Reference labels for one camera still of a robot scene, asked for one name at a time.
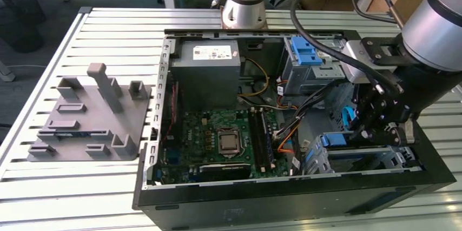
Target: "sticker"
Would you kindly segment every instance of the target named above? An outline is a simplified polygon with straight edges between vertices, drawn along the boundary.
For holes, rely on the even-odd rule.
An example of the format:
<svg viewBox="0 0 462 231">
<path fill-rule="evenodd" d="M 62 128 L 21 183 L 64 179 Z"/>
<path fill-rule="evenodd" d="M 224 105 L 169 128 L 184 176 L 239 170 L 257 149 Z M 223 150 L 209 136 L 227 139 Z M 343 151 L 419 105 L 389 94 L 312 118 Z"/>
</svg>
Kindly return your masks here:
<svg viewBox="0 0 462 231">
<path fill-rule="evenodd" d="M 300 169 L 300 161 L 295 158 L 295 156 L 291 159 L 291 165 L 293 165 L 296 169 Z"/>
<path fill-rule="evenodd" d="M 192 49 L 193 60 L 231 60 L 231 46 L 196 46 Z"/>
<path fill-rule="evenodd" d="M 277 86 L 277 95 L 283 96 L 283 87 L 281 86 Z"/>
</svg>

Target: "blue plastic clip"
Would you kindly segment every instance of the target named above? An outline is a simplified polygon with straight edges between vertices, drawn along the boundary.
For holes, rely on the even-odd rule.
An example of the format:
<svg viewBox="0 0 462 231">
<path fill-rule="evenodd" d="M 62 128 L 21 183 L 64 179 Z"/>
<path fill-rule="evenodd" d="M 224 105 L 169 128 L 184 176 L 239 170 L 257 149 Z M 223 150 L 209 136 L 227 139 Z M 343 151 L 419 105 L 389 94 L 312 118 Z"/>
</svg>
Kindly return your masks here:
<svg viewBox="0 0 462 231">
<path fill-rule="evenodd" d="M 341 109 L 341 123 L 344 128 L 349 127 L 349 122 L 353 120 L 355 114 L 349 106 L 343 107 Z"/>
<path fill-rule="evenodd" d="M 329 146 L 345 146 L 347 144 L 343 134 L 325 134 L 323 137 L 327 138 Z"/>
<path fill-rule="evenodd" d="M 321 65 L 323 60 L 317 57 L 316 50 L 303 37 L 291 38 L 291 47 L 297 57 L 299 65 Z"/>
</svg>

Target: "yellow wire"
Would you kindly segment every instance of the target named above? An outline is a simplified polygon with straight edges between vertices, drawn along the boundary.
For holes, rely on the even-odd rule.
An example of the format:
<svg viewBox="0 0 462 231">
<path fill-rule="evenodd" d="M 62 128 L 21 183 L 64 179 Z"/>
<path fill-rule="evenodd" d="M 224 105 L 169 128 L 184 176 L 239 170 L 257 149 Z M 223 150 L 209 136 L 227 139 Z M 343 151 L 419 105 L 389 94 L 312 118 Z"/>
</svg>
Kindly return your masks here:
<svg viewBox="0 0 462 231">
<path fill-rule="evenodd" d="M 265 84 L 264 84 L 264 88 L 260 91 L 257 91 L 255 93 L 237 94 L 239 97 L 251 97 L 251 96 L 259 95 L 260 93 L 263 93 L 265 91 L 265 89 L 268 88 L 268 85 L 269 85 L 269 77 L 268 77 L 268 74 L 265 73 L 264 69 L 261 68 L 261 66 L 252 59 L 245 58 L 245 60 L 249 60 L 255 64 L 255 66 L 261 70 L 261 72 L 264 74 Z"/>
</svg>

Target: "motherboard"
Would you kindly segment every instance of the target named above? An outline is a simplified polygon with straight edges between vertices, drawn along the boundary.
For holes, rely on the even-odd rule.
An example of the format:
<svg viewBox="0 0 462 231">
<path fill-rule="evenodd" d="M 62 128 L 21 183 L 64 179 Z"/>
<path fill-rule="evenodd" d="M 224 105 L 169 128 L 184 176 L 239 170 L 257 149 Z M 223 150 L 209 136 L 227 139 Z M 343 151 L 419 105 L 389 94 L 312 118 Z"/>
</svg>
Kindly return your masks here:
<svg viewBox="0 0 462 231">
<path fill-rule="evenodd" d="M 271 109 L 183 114 L 181 141 L 162 151 L 162 183 L 259 179 L 288 175 L 287 159 L 271 142 Z"/>
</svg>

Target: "green circuit board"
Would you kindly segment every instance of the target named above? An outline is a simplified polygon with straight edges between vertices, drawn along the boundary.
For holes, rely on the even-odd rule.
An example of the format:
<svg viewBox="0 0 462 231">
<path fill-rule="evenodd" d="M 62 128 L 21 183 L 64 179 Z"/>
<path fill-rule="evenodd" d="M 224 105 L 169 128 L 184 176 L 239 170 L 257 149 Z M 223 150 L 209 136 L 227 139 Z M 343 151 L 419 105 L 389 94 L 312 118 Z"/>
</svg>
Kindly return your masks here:
<svg viewBox="0 0 462 231">
<path fill-rule="evenodd" d="M 261 172 L 255 167 L 255 157 L 251 141 L 251 128 L 247 110 L 211 110 L 187 112 L 183 116 L 181 146 L 165 150 L 164 171 L 169 183 L 195 182 L 188 175 L 189 166 L 204 163 L 247 163 L 251 165 L 251 179 L 287 176 L 285 157 L 275 159 L 275 168 Z M 268 131 L 277 128 L 276 116 L 272 110 L 264 111 Z M 232 157 L 225 157 L 219 151 L 219 133 L 236 130 L 240 138 L 240 151 Z"/>
</svg>

